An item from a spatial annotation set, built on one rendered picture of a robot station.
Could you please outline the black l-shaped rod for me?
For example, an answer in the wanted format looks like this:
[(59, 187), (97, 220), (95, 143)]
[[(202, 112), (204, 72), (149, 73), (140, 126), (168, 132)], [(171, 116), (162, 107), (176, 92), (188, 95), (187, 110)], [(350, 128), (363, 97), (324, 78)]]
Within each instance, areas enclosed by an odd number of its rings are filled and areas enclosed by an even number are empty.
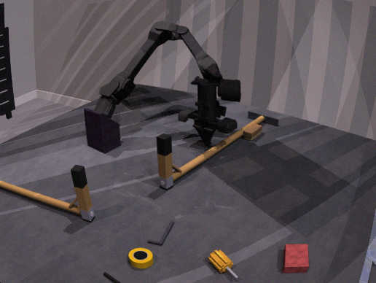
[(148, 243), (149, 243), (149, 244), (156, 244), (156, 245), (160, 245), (160, 246), (162, 246), (163, 243), (164, 243), (164, 240), (165, 240), (166, 237), (168, 236), (168, 233), (170, 232), (170, 230), (171, 230), (172, 227), (173, 227), (173, 222), (171, 222), (170, 225), (168, 226), (168, 229), (166, 230), (164, 236), (162, 237), (161, 242), (148, 240)]

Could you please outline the yellow ring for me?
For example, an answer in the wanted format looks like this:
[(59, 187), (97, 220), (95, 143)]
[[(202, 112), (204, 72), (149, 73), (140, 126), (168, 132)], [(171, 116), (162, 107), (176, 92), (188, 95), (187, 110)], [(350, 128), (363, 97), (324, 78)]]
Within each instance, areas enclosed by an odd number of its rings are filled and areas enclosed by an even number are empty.
[(136, 268), (148, 268), (153, 265), (153, 254), (148, 249), (132, 249), (128, 257), (132, 266)]

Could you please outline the brown rectangular block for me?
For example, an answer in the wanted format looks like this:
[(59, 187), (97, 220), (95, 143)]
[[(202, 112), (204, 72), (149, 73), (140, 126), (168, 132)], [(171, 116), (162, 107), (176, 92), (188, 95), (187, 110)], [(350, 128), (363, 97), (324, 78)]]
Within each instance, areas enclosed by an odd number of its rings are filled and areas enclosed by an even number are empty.
[(243, 131), (244, 139), (252, 140), (256, 138), (262, 132), (262, 125), (254, 123), (251, 127)]

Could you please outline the red block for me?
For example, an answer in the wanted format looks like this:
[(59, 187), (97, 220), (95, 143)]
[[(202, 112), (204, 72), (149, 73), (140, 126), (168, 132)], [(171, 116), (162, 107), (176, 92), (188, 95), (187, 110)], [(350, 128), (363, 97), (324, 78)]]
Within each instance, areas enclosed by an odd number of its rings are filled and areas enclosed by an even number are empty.
[(283, 251), (283, 274), (306, 273), (309, 267), (307, 244), (286, 244)]

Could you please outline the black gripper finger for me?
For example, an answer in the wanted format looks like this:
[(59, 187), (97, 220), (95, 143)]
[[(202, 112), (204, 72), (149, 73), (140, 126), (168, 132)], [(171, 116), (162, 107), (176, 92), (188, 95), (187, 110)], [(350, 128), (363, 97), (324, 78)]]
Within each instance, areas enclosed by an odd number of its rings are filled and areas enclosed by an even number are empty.
[(205, 144), (204, 128), (208, 127), (208, 124), (206, 123), (206, 124), (204, 124), (202, 126), (199, 126), (199, 125), (192, 125), (192, 126), (195, 127), (195, 129), (199, 133), (201, 139), (203, 140), (204, 145), (206, 146), (206, 144)]
[(216, 129), (217, 128), (215, 128), (215, 129), (208, 128), (208, 127), (204, 128), (204, 135), (205, 135), (205, 144), (206, 144), (206, 146), (208, 146), (210, 144), (211, 139), (212, 139), (213, 134), (214, 134), (214, 132), (215, 132)]

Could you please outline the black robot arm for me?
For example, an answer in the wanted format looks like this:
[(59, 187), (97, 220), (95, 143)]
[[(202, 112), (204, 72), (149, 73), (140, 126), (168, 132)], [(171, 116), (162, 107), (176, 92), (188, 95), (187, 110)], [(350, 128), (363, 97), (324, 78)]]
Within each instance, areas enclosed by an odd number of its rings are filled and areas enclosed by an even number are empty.
[(135, 88), (133, 83), (135, 76), (148, 61), (155, 49), (165, 44), (168, 40), (177, 39), (183, 39), (185, 45), (197, 61), (200, 72), (203, 75), (204, 79), (197, 76), (191, 82), (191, 85), (198, 85), (198, 99), (202, 101), (215, 100), (218, 88), (218, 97), (221, 97), (222, 101), (240, 102), (240, 80), (223, 79), (216, 62), (202, 50), (187, 27), (160, 21), (152, 26), (148, 39), (134, 55), (125, 70), (100, 89), (99, 94), (102, 96), (99, 98), (95, 109), (92, 110), (103, 112), (105, 116), (111, 118), (116, 104), (119, 105)]

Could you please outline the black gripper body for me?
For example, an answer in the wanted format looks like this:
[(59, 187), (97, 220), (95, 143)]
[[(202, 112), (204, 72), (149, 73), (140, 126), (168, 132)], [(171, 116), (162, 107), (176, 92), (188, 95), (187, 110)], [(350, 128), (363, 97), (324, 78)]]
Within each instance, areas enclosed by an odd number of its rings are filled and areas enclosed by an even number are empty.
[(216, 113), (216, 105), (218, 100), (202, 101), (198, 99), (195, 102), (197, 109), (186, 108), (179, 112), (178, 120), (182, 122), (188, 121), (188, 118), (194, 120), (194, 125), (202, 126), (208, 124), (208, 128), (217, 128), (221, 133), (230, 133), (237, 128), (237, 122), (230, 118), (218, 119)]

